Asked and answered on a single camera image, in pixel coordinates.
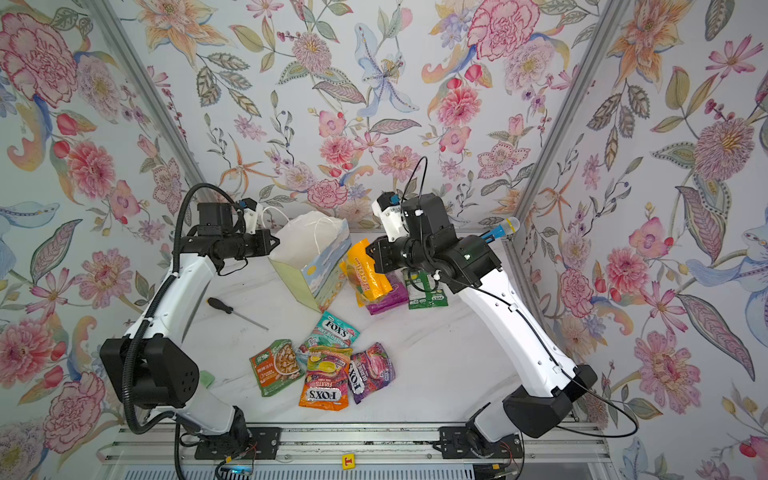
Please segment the purple grape snack packet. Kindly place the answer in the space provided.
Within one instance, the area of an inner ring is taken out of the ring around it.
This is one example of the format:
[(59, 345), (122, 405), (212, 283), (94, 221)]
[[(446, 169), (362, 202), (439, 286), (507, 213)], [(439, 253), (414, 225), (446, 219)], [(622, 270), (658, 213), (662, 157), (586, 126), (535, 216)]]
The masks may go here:
[(386, 277), (392, 290), (380, 299), (365, 305), (370, 315), (382, 314), (409, 302), (407, 287), (403, 283), (401, 275), (398, 272), (390, 272), (386, 274)]

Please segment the yellow mango snack packet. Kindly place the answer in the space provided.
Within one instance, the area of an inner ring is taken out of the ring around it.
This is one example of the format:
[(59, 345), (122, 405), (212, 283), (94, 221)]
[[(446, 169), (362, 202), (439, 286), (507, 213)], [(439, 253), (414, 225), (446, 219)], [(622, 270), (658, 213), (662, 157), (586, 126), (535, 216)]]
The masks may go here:
[(369, 245), (368, 239), (352, 245), (340, 262), (359, 307), (379, 303), (393, 291), (386, 275), (375, 271), (375, 262), (366, 252)]

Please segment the landscape print paper bag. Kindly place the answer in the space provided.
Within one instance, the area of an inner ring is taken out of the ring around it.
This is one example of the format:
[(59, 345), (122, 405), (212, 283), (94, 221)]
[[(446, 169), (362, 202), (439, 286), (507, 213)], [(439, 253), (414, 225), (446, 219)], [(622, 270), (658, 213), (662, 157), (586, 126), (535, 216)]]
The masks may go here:
[(296, 301), (325, 312), (346, 283), (340, 262), (351, 247), (348, 222), (312, 211), (288, 220), (270, 264)]

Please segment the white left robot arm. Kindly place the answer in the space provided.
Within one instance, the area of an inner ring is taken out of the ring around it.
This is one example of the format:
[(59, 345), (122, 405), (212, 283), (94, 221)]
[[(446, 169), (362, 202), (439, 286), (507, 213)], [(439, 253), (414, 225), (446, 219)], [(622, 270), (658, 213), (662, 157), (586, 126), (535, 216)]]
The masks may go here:
[(209, 183), (192, 186), (178, 211), (161, 286), (136, 323), (102, 345), (100, 359), (133, 434), (171, 420), (217, 454), (235, 458), (252, 449), (243, 411), (201, 386), (200, 369), (182, 342), (226, 262), (266, 257), (279, 245), (260, 227), (257, 207)]

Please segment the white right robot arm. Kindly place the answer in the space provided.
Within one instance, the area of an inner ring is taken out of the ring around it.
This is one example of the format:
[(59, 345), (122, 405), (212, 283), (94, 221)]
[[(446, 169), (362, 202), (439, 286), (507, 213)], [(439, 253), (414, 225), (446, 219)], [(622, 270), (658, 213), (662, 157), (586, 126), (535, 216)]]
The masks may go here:
[(544, 332), (492, 250), (492, 242), (513, 234), (518, 221), (504, 220), (481, 235), (459, 237), (443, 200), (434, 194), (402, 199), (385, 192), (373, 202), (372, 212), (385, 231), (366, 248), (376, 272), (420, 270), (447, 286), (484, 322), (521, 381), (513, 393), (470, 418), (464, 443), (486, 456), (510, 435), (539, 438), (558, 427), (597, 377)]

